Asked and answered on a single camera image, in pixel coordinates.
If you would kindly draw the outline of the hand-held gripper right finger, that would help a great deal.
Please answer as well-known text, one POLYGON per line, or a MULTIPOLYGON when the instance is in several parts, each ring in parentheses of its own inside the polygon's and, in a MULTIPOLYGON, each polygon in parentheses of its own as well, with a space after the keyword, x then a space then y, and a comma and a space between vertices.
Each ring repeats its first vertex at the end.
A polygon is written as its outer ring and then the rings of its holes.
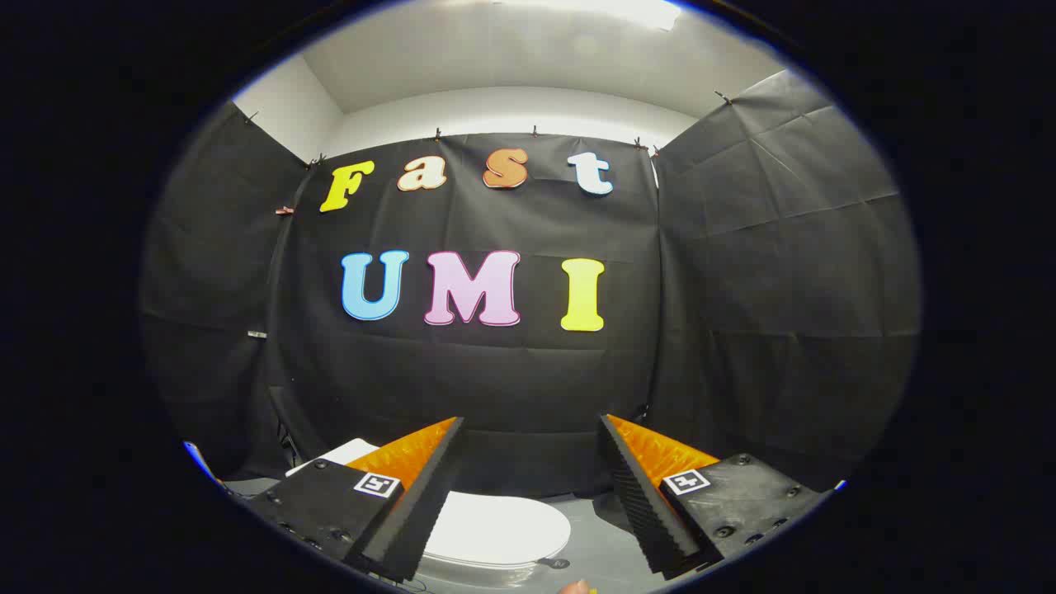
POLYGON ((830 495, 758 456, 718 459, 612 414, 597 421, 597 450, 650 572, 666 579, 742 556, 830 495))

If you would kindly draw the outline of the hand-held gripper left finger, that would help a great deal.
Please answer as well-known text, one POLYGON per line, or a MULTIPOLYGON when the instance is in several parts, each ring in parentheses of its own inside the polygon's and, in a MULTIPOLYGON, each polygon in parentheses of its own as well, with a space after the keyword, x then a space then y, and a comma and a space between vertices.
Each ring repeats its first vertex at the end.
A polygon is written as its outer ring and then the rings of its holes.
POLYGON ((344 464, 313 460, 248 511, 336 563, 404 582, 459 476, 463 425, 434 422, 344 464))

